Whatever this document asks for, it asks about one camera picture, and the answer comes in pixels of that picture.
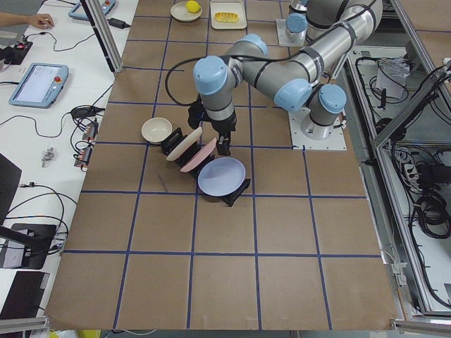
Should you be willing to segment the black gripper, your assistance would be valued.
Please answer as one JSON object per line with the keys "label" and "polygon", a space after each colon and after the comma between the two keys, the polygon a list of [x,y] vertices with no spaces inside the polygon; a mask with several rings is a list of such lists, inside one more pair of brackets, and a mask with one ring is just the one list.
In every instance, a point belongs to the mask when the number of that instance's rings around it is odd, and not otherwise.
{"label": "black gripper", "polygon": [[212,120],[211,125],[218,134],[216,150],[219,155],[230,155],[231,132],[236,131],[237,117],[231,115],[225,120]]}

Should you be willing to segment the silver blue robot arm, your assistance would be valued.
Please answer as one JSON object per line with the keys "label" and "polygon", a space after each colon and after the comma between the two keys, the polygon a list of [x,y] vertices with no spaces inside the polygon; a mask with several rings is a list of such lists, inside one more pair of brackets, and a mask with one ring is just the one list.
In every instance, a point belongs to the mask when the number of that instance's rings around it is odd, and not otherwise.
{"label": "silver blue robot arm", "polygon": [[237,121],[234,88],[247,82],[285,111],[298,111],[320,76],[368,39],[382,14],[382,1],[308,1],[306,44],[286,62],[269,59],[266,44],[255,34],[236,41],[222,56],[199,59],[193,69],[198,97],[188,110],[189,126],[211,123],[218,152],[229,155]]}
{"label": "silver blue robot arm", "polygon": [[338,22],[350,1],[291,1],[278,24],[281,46],[303,46]]}

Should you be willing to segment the person's hand on mouse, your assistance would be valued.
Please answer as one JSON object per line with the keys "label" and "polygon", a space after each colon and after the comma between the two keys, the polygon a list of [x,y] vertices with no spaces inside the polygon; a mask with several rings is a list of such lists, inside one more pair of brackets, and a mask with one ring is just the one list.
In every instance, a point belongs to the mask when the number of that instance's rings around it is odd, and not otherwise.
{"label": "person's hand on mouse", "polygon": [[27,21],[31,26],[41,30],[47,30],[54,27],[54,19],[48,13],[31,15]]}

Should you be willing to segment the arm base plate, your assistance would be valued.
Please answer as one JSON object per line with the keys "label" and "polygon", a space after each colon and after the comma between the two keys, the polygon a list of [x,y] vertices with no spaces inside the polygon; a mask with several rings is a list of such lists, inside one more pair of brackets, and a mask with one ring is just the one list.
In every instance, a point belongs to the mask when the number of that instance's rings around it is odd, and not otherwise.
{"label": "arm base plate", "polygon": [[347,146],[343,129],[336,118],[332,125],[323,127],[310,118],[310,109],[301,108],[298,112],[288,113],[292,148],[312,151],[346,151]]}
{"label": "arm base plate", "polygon": [[286,19],[276,20],[278,44],[280,46],[303,46],[307,29],[299,33],[290,32],[286,25]]}

